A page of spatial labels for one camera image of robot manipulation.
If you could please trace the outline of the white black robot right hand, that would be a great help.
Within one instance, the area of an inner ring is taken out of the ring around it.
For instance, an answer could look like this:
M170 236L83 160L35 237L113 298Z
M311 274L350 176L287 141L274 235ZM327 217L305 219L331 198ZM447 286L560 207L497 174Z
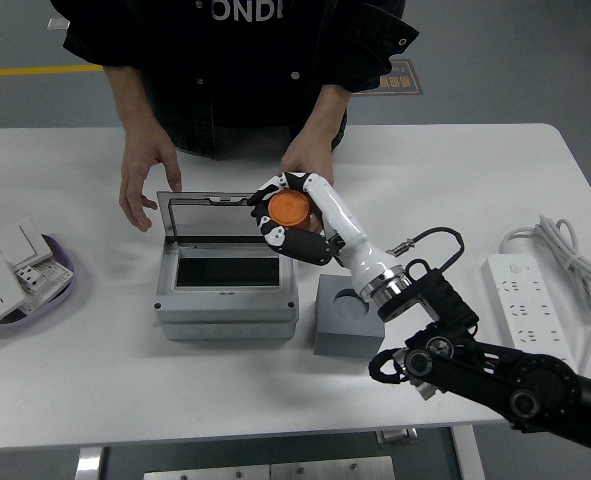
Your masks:
M285 227L269 216L268 205L278 193L294 190L312 203L323 233ZM329 182L315 173L286 172L274 176L247 201L251 215L269 248L279 254L314 265L335 259L351 272L353 289L364 300L389 289L395 293L410 285L398 260L374 246L363 227Z

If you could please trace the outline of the person's right hand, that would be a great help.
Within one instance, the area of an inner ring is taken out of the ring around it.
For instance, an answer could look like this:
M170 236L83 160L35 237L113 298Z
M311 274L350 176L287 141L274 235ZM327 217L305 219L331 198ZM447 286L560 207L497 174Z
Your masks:
M127 131L121 164L119 206L132 226L148 231L152 222L145 210L156 210L157 204L146 197L143 187L150 170L161 165L172 192L182 191L182 175L177 152L164 130L136 133Z

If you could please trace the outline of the person's left hand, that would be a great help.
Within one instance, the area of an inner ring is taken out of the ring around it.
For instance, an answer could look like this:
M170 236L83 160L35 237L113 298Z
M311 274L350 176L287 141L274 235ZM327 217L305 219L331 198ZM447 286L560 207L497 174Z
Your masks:
M288 146L280 161L279 174L286 172L315 173L334 184L332 164L333 135L303 129Z

